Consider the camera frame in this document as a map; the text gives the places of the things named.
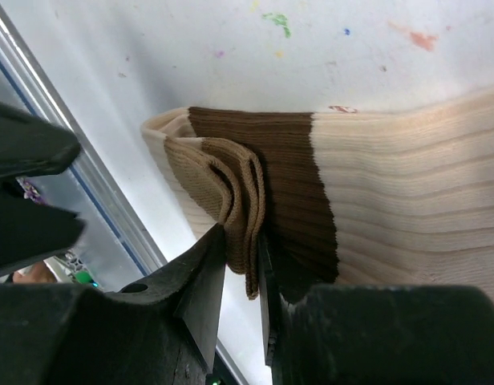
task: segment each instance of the black plastic part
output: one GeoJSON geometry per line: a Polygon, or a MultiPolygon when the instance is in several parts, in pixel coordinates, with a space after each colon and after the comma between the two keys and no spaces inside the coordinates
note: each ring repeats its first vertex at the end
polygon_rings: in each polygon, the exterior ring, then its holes
{"type": "Polygon", "coordinates": [[[80,151],[72,132],[0,103],[0,276],[78,240],[84,223],[75,213],[23,199],[15,178],[60,173],[80,151]]]}
{"type": "Polygon", "coordinates": [[[314,284],[283,260],[284,250],[263,238],[261,311],[274,385],[494,384],[494,305],[477,288],[314,284]]]}
{"type": "Polygon", "coordinates": [[[60,174],[80,151],[74,133],[0,103],[0,182],[60,174]]]}
{"type": "Polygon", "coordinates": [[[216,226],[121,293],[1,284],[0,383],[204,384],[198,350],[217,344],[224,258],[224,231],[216,226]],[[206,336],[195,333],[197,324],[206,336]]]}

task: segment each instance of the brown stripe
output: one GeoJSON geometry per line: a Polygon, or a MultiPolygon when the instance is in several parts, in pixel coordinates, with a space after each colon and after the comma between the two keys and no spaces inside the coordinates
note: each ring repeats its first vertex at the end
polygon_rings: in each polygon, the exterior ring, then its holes
{"type": "Polygon", "coordinates": [[[265,223],[304,265],[329,281],[334,280],[338,275],[336,228],[314,163],[311,114],[249,113],[198,107],[191,107],[189,111],[197,136],[233,140],[259,157],[265,177],[265,223]],[[288,222],[285,218],[294,217],[296,213],[300,221],[285,225],[285,221],[288,222]]]}

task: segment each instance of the screw hole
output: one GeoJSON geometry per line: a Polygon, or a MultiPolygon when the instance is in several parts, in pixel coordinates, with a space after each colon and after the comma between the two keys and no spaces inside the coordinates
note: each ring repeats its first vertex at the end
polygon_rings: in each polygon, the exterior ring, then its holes
{"type": "Polygon", "coordinates": [[[132,283],[124,287],[120,292],[121,293],[142,293],[147,290],[148,286],[144,283],[132,283]]]}

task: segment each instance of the sock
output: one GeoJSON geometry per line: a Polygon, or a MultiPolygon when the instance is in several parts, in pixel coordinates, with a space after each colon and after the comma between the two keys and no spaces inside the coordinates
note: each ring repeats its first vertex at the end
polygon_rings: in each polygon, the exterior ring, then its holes
{"type": "Polygon", "coordinates": [[[267,229],[327,281],[474,285],[494,301],[494,91],[400,115],[191,107],[142,132],[196,235],[214,221],[174,177],[167,137],[251,151],[267,229]]]}
{"type": "Polygon", "coordinates": [[[147,122],[144,137],[195,236],[215,223],[224,226],[227,263],[246,275],[247,295],[255,298],[257,235],[265,217],[261,165],[250,150],[231,140],[196,137],[181,112],[147,122]]]}

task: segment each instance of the blue edge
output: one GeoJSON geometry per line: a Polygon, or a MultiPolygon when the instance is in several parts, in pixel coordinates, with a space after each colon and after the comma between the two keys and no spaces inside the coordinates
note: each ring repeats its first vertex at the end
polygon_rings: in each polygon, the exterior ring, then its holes
{"type": "MultiPolygon", "coordinates": [[[[14,78],[12,78],[12,76],[10,75],[10,72],[8,72],[8,70],[5,68],[5,66],[3,65],[1,60],[0,60],[0,70],[4,74],[4,76],[6,77],[6,80],[8,80],[8,82],[10,83],[10,85],[12,86],[14,91],[17,93],[18,97],[24,103],[24,105],[26,106],[26,108],[28,109],[30,114],[33,116],[38,116],[37,112],[35,111],[35,109],[31,105],[31,103],[29,102],[27,97],[24,95],[21,88],[19,88],[19,86],[15,82],[14,78]]],[[[103,209],[103,206],[97,201],[97,199],[95,198],[95,195],[92,193],[90,188],[87,186],[87,184],[85,183],[83,178],[79,175],[79,172],[72,165],[69,166],[69,170],[71,170],[72,174],[74,175],[76,180],[79,182],[79,184],[81,185],[81,187],[83,188],[83,190],[85,191],[85,193],[87,194],[87,196],[89,197],[91,202],[94,204],[97,211],[99,211],[99,214],[101,214],[101,217],[103,217],[103,219],[106,221],[106,223],[110,227],[111,231],[114,233],[114,235],[117,237],[117,239],[120,239],[121,236],[120,236],[119,230],[115,227],[115,225],[111,221],[110,217],[107,215],[106,211],[103,209]]],[[[140,263],[140,261],[138,260],[138,258],[135,255],[135,253],[133,253],[133,250],[131,249],[131,247],[124,241],[121,241],[120,244],[124,247],[124,249],[126,250],[126,253],[128,253],[129,257],[133,260],[133,262],[135,262],[135,265],[136,265],[136,267],[138,267],[140,272],[144,276],[148,275],[147,270],[140,263]]]]}

